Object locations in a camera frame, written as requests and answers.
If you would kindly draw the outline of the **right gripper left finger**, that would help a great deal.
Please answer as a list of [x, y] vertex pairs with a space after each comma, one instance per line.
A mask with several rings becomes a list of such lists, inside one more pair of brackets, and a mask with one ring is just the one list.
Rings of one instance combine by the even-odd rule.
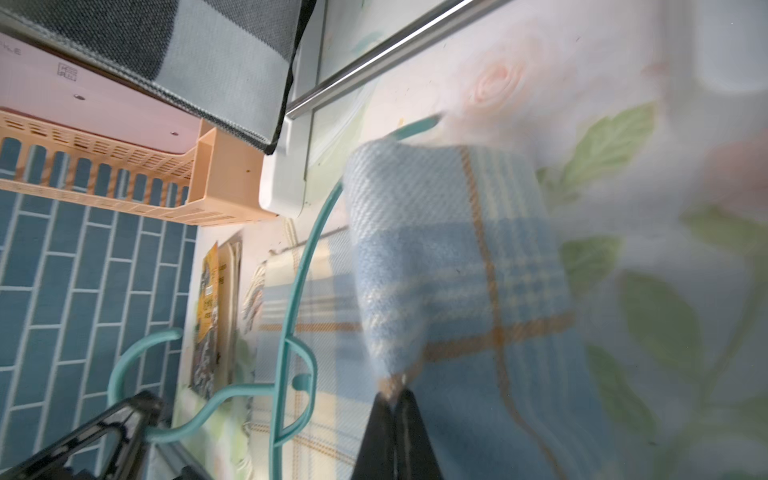
[[392, 406], [378, 393], [371, 408], [351, 480], [396, 478], [396, 438]]

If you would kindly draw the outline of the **green clothes hanger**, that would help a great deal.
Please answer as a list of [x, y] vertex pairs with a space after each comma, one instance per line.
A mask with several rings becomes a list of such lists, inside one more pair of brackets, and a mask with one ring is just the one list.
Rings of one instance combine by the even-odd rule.
[[[337, 182], [318, 214], [304, 253], [299, 262], [295, 280], [281, 329], [275, 381], [261, 384], [235, 384], [215, 393], [201, 410], [186, 424], [173, 429], [151, 427], [145, 435], [148, 443], [172, 443], [195, 433], [225, 401], [235, 397], [272, 398], [272, 417], [269, 427], [269, 477], [282, 477], [282, 448], [308, 426], [316, 403], [318, 362], [310, 347], [296, 336], [296, 321], [303, 296], [311, 260], [319, 243], [322, 230], [341, 196], [343, 185]], [[392, 406], [396, 438], [396, 478], [398, 478], [398, 399], [389, 400]]]

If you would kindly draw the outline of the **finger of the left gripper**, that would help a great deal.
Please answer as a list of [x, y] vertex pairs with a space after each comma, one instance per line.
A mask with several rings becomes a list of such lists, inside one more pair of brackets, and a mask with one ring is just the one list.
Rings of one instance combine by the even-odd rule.
[[[164, 402], [142, 391], [108, 408], [73, 432], [55, 441], [1, 474], [3, 479], [139, 479], [147, 458], [145, 435], [159, 425]], [[106, 464], [99, 474], [88, 469], [76, 471], [71, 457], [98, 444], [103, 437], [114, 440]]]

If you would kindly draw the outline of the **pale plaid scarf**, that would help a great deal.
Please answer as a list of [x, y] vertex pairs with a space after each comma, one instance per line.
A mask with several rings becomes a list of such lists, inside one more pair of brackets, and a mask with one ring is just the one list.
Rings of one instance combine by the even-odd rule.
[[618, 479], [536, 176], [481, 147], [368, 143], [296, 332], [318, 362], [286, 479], [347, 479], [374, 398], [416, 397], [444, 479]]

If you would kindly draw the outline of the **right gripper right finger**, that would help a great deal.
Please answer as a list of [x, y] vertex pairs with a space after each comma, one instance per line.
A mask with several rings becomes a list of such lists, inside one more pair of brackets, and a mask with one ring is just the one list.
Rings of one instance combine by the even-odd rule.
[[398, 399], [398, 478], [443, 478], [416, 397], [410, 390], [403, 390]]

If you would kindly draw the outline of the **black white checkered scarf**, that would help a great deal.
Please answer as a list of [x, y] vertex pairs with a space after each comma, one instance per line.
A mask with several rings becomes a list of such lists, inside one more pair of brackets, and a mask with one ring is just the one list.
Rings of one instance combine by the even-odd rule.
[[1, 22], [267, 155], [312, 1], [4, 1]]

